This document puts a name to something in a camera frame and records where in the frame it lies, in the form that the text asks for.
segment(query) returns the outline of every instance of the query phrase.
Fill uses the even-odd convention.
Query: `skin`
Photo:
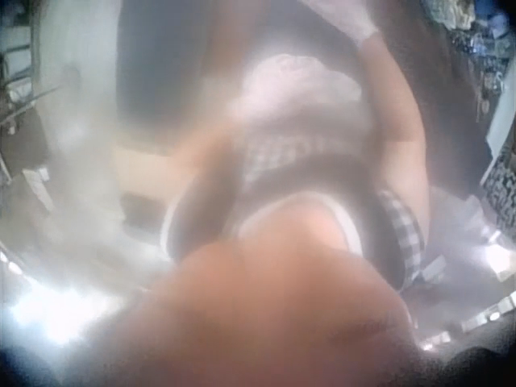
[[[286,213],[195,252],[103,355],[98,385],[377,385],[418,358],[405,304],[374,268]]]
[[[426,143],[417,102],[381,35],[359,55],[382,124],[378,179],[428,231]],[[202,169],[234,125],[185,139],[174,164]],[[263,219],[242,239],[185,259],[107,341],[98,385],[378,385],[417,367],[406,305],[318,203]]]

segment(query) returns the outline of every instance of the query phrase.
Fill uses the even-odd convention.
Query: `person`
[[[238,122],[186,141],[174,165],[208,178],[169,211],[164,241],[177,266],[106,338],[96,385],[422,385],[411,379],[424,366],[400,296],[418,276],[430,221],[418,104],[362,0],[301,1],[356,43],[379,161],[310,146],[315,132],[338,143],[334,128],[279,121],[265,140],[240,144],[230,189],[213,169]],[[300,138],[318,151],[297,152]],[[185,247],[196,228],[206,232]]]

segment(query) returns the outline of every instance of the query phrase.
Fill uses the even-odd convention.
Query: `checkered clothing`
[[[308,156],[321,154],[357,154],[360,147],[324,135],[261,135],[244,146],[243,191],[267,171],[284,167]],[[424,238],[412,211],[390,189],[377,193],[391,218],[405,262],[403,289],[421,272]]]
[[[308,156],[359,154],[360,147],[327,135],[260,135],[246,142],[243,189],[249,189],[265,172],[285,167]]]

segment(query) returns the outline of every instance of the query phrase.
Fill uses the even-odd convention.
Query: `white trim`
[[[169,233],[170,233],[170,227],[172,226],[172,220],[174,214],[176,214],[176,210],[179,207],[179,203],[181,202],[181,199],[186,195],[189,188],[193,185],[193,183],[197,180],[197,176],[191,177],[183,189],[179,191],[179,194],[172,200],[172,202],[169,205],[169,208],[167,209],[167,212],[164,216],[163,225],[161,226],[160,230],[160,248],[163,251],[163,253],[169,258],[170,262],[175,263],[177,261],[177,257],[170,256],[169,255]]]
[[[300,198],[314,200],[327,207],[335,216],[337,223],[340,225],[342,232],[346,236],[349,252],[356,256],[364,256],[362,242],[360,241],[360,236],[352,217],[349,215],[346,209],[341,206],[334,198],[324,193],[310,191],[301,192],[290,195],[287,198],[281,199],[277,202],[268,204],[267,206],[258,210],[255,214],[251,215],[247,220],[245,220],[241,227],[239,227],[239,230],[235,231],[235,233],[238,234],[238,236],[241,238],[243,235],[247,234],[255,224],[259,223],[264,218],[267,218],[271,213],[283,207],[287,202],[298,200]]]

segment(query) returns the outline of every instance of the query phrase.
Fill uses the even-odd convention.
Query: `ceiling light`
[[[441,334],[441,342],[442,343],[450,343],[452,338],[448,332],[444,332]]]
[[[17,276],[21,276],[23,274],[23,271],[22,269],[14,262],[9,262],[9,264],[7,265],[7,268],[13,273],[13,274],[16,274]]]
[[[497,321],[501,317],[500,312],[494,312],[489,316],[489,321]]]
[[[514,304],[509,297],[505,297],[504,299],[502,299],[497,306],[501,314],[509,313],[511,310],[514,309]]]
[[[489,243],[495,243],[498,238],[500,238],[501,236],[501,231],[500,230],[496,230],[493,235],[491,235],[491,237],[489,238]]]
[[[480,313],[477,316],[470,318],[468,321],[462,323],[462,330],[464,333],[468,333],[477,329],[478,327],[482,327],[487,324],[488,320],[485,317],[484,313]]]
[[[40,326],[58,345],[78,339],[88,325],[114,313],[122,305],[120,300],[102,293],[80,295],[73,290],[62,293],[33,279],[31,284],[31,292],[11,309],[12,314],[22,327]]]
[[[25,276],[25,280],[33,287],[40,286],[40,283],[32,277]]]
[[[512,252],[494,244],[485,248],[485,255],[489,266],[493,269],[496,274],[503,273],[510,269],[510,257]]]

